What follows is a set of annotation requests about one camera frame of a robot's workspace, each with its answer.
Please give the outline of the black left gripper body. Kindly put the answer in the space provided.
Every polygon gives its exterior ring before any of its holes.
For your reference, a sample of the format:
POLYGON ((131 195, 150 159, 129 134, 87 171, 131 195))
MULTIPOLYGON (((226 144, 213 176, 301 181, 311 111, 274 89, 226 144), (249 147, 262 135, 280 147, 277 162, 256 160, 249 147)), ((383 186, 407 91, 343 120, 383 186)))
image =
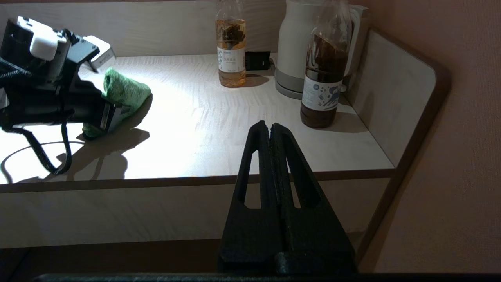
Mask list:
POLYGON ((114 130, 123 116, 123 105, 107 100, 90 81, 74 80, 61 98, 68 123, 88 124, 99 132, 114 130))

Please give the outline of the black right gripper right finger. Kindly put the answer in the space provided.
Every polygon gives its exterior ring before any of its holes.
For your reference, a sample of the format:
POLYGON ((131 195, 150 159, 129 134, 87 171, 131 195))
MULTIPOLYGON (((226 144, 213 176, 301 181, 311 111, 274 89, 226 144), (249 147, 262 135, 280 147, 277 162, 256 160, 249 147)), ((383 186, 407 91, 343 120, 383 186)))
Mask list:
POLYGON ((272 125, 284 250, 283 274, 355 274, 354 248, 292 132, 272 125))

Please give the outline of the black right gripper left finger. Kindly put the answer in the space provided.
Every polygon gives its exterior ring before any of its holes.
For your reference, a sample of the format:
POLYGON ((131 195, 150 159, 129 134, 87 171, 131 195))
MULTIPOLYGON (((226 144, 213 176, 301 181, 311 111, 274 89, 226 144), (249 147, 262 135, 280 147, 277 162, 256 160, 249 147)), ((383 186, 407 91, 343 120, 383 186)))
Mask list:
POLYGON ((263 120, 250 127, 218 252, 218 269, 226 273, 274 271, 281 251, 281 227, 270 150, 263 120), (245 205, 252 155, 258 152, 261 207, 245 205))

